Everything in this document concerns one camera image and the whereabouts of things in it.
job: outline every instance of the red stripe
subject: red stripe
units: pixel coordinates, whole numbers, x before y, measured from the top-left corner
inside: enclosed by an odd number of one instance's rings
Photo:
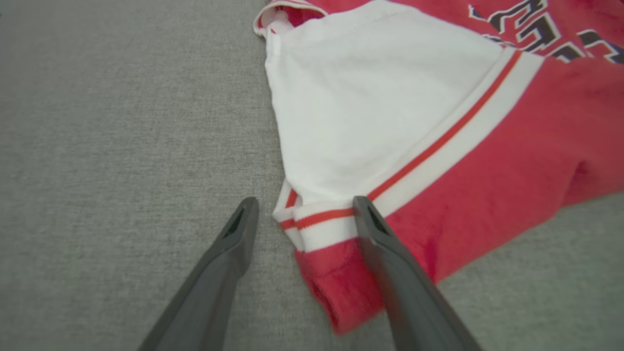
[[[309,215],[297,221],[297,228],[299,230],[310,227],[326,220],[349,217],[353,215],[353,209],[341,209],[320,212],[317,214]]]
[[[295,220],[291,218],[291,219],[286,219],[283,222],[280,222],[280,226],[283,230],[287,230],[287,229],[295,228],[297,225],[295,224]]]
[[[481,96],[477,103],[474,104],[474,106],[472,106],[472,108],[468,112],[466,112],[462,119],[457,121],[454,126],[452,126],[440,139],[433,143],[433,145],[429,146],[429,148],[426,149],[422,154],[416,156],[416,158],[406,164],[401,170],[399,170],[399,172],[395,173],[392,177],[383,182],[383,184],[371,191],[368,194],[368,198],[371,199],[371,201],[377,199],[384,191],[388,190],[391,186],[396,184],[408,173],[413,171],[414,168],[422,164],[426,159],[428,159],[442,146],[444,146],[444,144],[446,144],[451,138],[453,138],[468,122],[470,122],[470,120],[477,114],[481,107],[483,107],[483,105],[485,105],[485,103],[492,97],[492,95],[494,95],[494,93],[503,83],[509,72],[512,70],[512,68],[514,68],[516,62],[518,62],[518,60],[520,59],[520,55],[520,51],[516,51],[514,53],[514,55],[500,72],[494,83],[492,83],[492,85],[487,89],[485,94]]]
[[[285,208],[293,207],[297,201],[297,196],[297,192],[294,189],[291,189],[290,194],[288,194],[288,200],[286,200]]]
[[[472,106],[471,109],[466,112],[464,117],[457,121],[454,126],[446,131],[446,133],[444,133],[444,135],[440,139],[435,141],[422,154],[416,156],[412,161],[410,161],[401,170],[399,170],[399,172],[395,173],[392,177],[383,182],[383,184],[370,192],[368,194],[368,198],[371,199],[371,201],[377,199],[384,191],[388,190],[391,186],[396,184],[399,180],[401,180],[408,173],[413,171],[414,168],[416,168],[419,164],[422,164],[426,159],[435,154],[436,151],[444,146],[444,144],[451,140],[468,122],[470,122],[470,120],[477,114],[481,107],[483,107],[483,105],[485,105],[485,103],[492,97],[492,95],[494,95],[496,90],[500,87],[507,75],[509,75],[509,72],[511,72],[515,64],[520,59],[520,55],[522,55],[520,51],[514,52],[514,55],[505,65],[499,76],[496,77],[496,80],[494,80],[492,85],[486,90],[485,94],[481,96],[481,98],[474,104],[474,106]],[[326,220],[349,217],[352,215],[353,209],[330,210],[313,214],[311,216],[300,219],[297,222],[293,221],[292,219],[285,220],[284,222],[280,222],[280,225],[282,226],[282,228],[284,228],[284,230],[293,228],[294,226],[301,230],[311,225],[319,224]]]

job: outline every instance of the white fabric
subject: white fabric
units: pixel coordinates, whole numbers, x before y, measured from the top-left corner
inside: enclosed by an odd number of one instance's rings
[[[390,169],[475,87],[497,44],[386,1],[267,34],[286,179],[303,205],[342,202]]]
[[[266,36],[266,29],[270,24],[273,25],[274,32],[276,33],[281,33],[293,28],[292,24],[288,22],[288,15],[278,10],[281,6],[316,11],[327,16],[325,10],[305,0],[276,0],[267,4],[253,20],[253,31],[257,35]]]
[[[320,222],[301,230],[301,240],[306,252],[332,246],[358,236],[353,217],[341,217]]]
[[[453,124],[464,117],[491,86],[500,77],[515,49],[507,48],[497,63],[487,73],[481,84],[470,96],[449,114],[427,137],[418,145],[407,151],[397,164],[377,179],[365,184],[365,189],[372,189],[397,173],[405,164],[413,160],[435,141],[437,141]],[[507,74],[503,83],[479,109],[476,115],[454,137],[446,142],[432,157],[417,168],[406,174],[399,182],[383,192],[374,200],[374,204],[383,216],[388,216],[400,209],[410,200],[427,189],[441,175],[457,164],[485,139],[515,106],[526,87],[536,75],[544,58],[542,56],[523,53],[514,68]]]

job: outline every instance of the white stripe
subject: white stripe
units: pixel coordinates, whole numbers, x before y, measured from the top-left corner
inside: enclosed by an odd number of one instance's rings
[[[361,189],[361,194],[368,194],[397,173],[464,117],[498,78],[514,52],[515,49],[506,49],[471,95],[421,142],[417,143],[392,169],[366,184]],[[375,199],[374,204],[379,213],[387,217],[400,209],[479,145],[515,106],[543,61],[544,58],[541,56],[523,53],[499,88],[451,140]],[[342,202],[314,204],[299,207],[293,211],[293,214],[295,219],[302,219],[326,210],[348,208],[349,205]],[[357,232],[353,217],[342,217],[304,228],[300,231],[300,235],[305,251],[311,252],[356,237]]]
[[[275,210],[275,212],[273,213],[273,219],[275,219],[279,223],[282,223],[285,220],[289,220],[289,219],[292,219],[292,218],[293,218],[293,209],[292,208]]]
[[[295,207],[301,207],[303,205],[303,201],[301,200],[301,196],[297,194],[297,199],[295,200]]]
[[[301,229],[306,252],[323,249],[358,236],[353,216],[326,220]]]
[[[504,55],[507,56],[505,62],[497,63],[497,65],[500,65],[494,70],[495,74],[493,76],[488,74],[488,77],[485,79],[488,84],[478,88],[480,96],[483,95],[491,85],[491,82],[500,74],[500,71],[509,60],[510,55],[513,54],[513,51],[514,50],[511,48],[507,49],[504,53]],[[451,140],[446,142],[435,154],[375,199],[374,205],[377,207],[379,213],[386,217],[400,209],[477,147],[477,145],[505,119],[505,116],[515,106],[543,61],[544,58],[541,56],[523,53],[496,92]],[[452,122],[446,124],[445,121],[443,130],[437,130],[436,128],[436,130],[432,131],[431,139],[426,138],[426,143],[419,143],[419,145],[406,156],[404,162],[393,167],[388,174],[395,174],[398,172],[404,165],[433,144],[435,140],[438,140],[478,99],[478,97],[472,96],[469,104],[462,104],[459,106],[458,111],[456,111],[457,115],[454,114],[452,117]]]
[[[293,243],[297,251],[304,251],[305,245],[303,243],[303,238],[301,238],[301,234],[297,228],[286,229],[284,233]]]
[[[284,183],[281,185],[280,196],[277,198],[277,203],[275,204],[275,210],[273,212],[278,212],[286,208],[291,190],[290,184],[285,179]]]

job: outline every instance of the gray fabric surface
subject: gray fabric surface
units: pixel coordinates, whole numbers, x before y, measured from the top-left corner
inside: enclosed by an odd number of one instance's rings
[[[0,1],[0,349],[133,350],[238,201],[261,202],[226,350],[332,334],[270,217],[283,171],[250,0]],[[487,350],[624,347],[624,195],[441,284]]]

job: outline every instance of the garment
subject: garment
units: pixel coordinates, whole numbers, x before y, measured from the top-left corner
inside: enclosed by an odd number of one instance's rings
[[[591,59],[597,44],[542,45],[537,29],[500,45],[509,23],[522,33],[554,17],[545,2],[506,17],[483,4],[425,5],[277,0],[255,21],[286,174],[274,217],[339,334],[383,307],[359,252],[354,195],[368,195],[437,282],[563,205],[624,189],[617,50]],[[451,24],[460,7],[466,20]],[[475,31],[484,26],[498,36]],[[618,47],[617,30],[603,32],[601,45]],[[562,50],[570,43],[579,51]]]

